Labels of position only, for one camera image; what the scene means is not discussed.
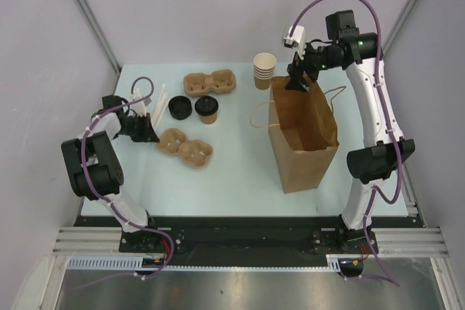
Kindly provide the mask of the brown paper bag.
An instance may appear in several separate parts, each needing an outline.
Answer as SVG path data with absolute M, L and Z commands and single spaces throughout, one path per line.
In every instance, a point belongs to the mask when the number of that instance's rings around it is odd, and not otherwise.
M 286 194 L 316 189 L 339 148 L 333 100 L 327 99 L 318 83 L 308 92 L 287 90 L 289 78 L 271 79 L 268 122 L 250 124 L 267 129 L 277 163 L 280 183 Z

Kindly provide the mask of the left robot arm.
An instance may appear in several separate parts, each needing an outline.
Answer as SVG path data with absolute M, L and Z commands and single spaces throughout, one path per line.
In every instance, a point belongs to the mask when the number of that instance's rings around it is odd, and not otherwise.
M 127 103 L 120 96 L 103 97 L 103 108 L 92 116 L 90 129 L 64 141 L 61 150 L 76 196 L 105 206 L 121 224 L 123 232 L 136 233 L 136 244 L 150 252 L 160 245 L 161 235 L 153 229 L 148 212 L 124 194 L 124 173 L 112 141 L 120 135 L 136 143 L 158 143 L 160 139 L 153 129 L 150 114 L 124 112 Z

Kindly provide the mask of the single brown paper cup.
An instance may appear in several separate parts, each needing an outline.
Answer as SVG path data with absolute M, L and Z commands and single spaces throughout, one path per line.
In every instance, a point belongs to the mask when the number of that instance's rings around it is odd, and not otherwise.
M 210 115 L 199 114 L 199 118 L 202 123 L 206 125 L 211 125 L 217 121 L 218 112 L 212 113 Z

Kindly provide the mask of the brown pulp cup carrier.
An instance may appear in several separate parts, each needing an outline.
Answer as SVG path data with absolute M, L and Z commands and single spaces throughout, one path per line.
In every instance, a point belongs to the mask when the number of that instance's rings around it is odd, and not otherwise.
M 209 164 L 214 153 L 213 147 L 199 139 L 189 139 L 177 128 L 165 130 L 159 136 L 156 147 L 167 155 L 177 156 L 185 165 L 192 168 L 203 168 Z

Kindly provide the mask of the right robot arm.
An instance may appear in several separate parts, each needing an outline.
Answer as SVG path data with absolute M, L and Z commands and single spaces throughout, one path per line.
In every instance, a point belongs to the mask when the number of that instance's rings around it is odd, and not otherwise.
M 353 11 L 335 12 L 325 19 L 328 42 L 314 48 L 305 29 L 294 23 L 283 45 L 294 49 L 288 65 L 286 89 L 308 92 L 323 70 L 341 68 L 355 93 L 363 125 L 363 148 L 347 154 L 352 185 L 347 204 L 335 228 L 336 247 L 351 253 L 360 245 L 372 246 L 369 235 L 374 201 L 380 196 L 392 205 L 400 198 L 403 163 L 413 154 L 415 142 L 398 126 L 389 99 L 381 48 L 381 31 L 361 33 Z

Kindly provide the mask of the black coffee cup lid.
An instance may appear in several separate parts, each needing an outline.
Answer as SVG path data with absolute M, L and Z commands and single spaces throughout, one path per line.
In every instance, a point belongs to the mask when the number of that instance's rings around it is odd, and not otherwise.
M 195 102 L 195 111 L 200 116 L 211 116 L 217 113 L 218 109 L 217 99 L 209 95 L 202 96 Z

